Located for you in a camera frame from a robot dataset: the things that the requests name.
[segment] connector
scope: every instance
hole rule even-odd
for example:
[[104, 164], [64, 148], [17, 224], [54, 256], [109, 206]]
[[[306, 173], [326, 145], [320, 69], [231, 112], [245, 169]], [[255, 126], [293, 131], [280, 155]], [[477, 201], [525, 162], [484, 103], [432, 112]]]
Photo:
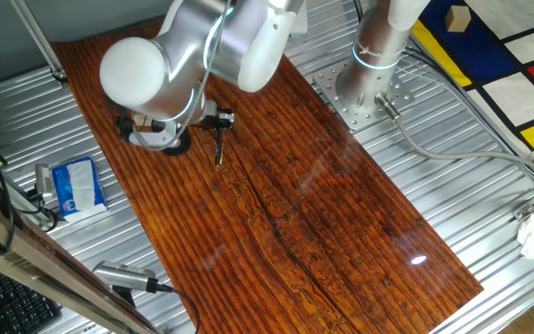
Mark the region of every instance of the connector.
[[387, 113], [388, 117], [395, 122], [400, 117], [399, 112], [395, 107], [388, 101], [387, 97], [382, 94], [378, 93], [375, 96], [375, 103], [378, 107], [382, 107], [385, 112]]

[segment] keyboard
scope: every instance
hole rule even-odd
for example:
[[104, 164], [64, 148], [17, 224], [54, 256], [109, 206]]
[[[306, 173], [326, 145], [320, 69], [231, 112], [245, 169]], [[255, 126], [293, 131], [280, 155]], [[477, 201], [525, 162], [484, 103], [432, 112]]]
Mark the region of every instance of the keyboard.
[[0, 274], [1, 334], [37, 333], [59, 317], [53, 301]]

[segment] wooden table surface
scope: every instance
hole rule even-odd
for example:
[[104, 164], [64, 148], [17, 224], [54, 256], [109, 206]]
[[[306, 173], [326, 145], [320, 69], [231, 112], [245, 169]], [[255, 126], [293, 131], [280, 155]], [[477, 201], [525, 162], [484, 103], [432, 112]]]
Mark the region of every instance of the wooden table surface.
[[210, 79], [209, 97], [236, 111], [223, 166], [198, 129], [178, 158], [122, 143], [100, 61], [159, 23], [54, 48], [174, 286], [197, 301], [201, 332], [424, 333], [482, 290], [287, 58], [256, 94]]

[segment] metal rail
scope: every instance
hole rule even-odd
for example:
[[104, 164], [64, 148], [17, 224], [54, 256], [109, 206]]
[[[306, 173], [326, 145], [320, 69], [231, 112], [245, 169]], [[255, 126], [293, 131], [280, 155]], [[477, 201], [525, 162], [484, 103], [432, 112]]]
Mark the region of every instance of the metal rail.
[[19, 17], [22, 19], [22, 22], [26, 26], [26, 29], [28, 29], [28, 32], [34, 39], [34, 42], [38, 46], [38, 48], [43, 53], [44, 59], [46, 59], [46, 62], [48, 63], [48, 66], [51, 68], [51, 73], [53, 76], [60, 81], [65, 81], [67, 79], [67, 74], [65, 74], [65, 70], [63, 70], [63, 66], [61, 65], [61, 62], [57, 58], [57, 55], [55, 54], [55, 51], [53, 51], [53, 47], [48, 43], [48, 40], [46, 39], [45, 33], [41, 29], [41, 26], [38, 24], [38, 21], [32, 14], [32, 11], [26, 4], [25, 0], [10, 0], [11, 5], [16, 9], [18, 12]]

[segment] small box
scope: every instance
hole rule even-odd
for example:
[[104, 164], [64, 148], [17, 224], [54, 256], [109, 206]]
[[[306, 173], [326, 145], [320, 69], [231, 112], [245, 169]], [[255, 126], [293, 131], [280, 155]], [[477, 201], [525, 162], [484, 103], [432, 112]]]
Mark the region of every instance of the small box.
[[446, 15], [446, 30], [448, 32], [464, 32], [471, 21], [471, 13], [468, 6], [451, 6]]
[[[92, 184], [92, 187], [94, 188], [94, 205], [87, 210], [78, 210], [76, 208], [75, 200], [73, 198], [70, 171], [68, 170], [69, 165], [81, 161], [90, 161], [90, 164], [92, 165], [91, 173], [94, 181]], [[57, 190], [61, 215], [66, 221], [75, 223], [97, 213], [105, 212], [108, 209], [104, 193], [102, 192], [102, 186], [100, 185], [100, 179], [98, 178], [98, 172], [92, 159], [86, 157], [55, 167], [53, 169], [53, 181], [55, 182], [55, 189]]]

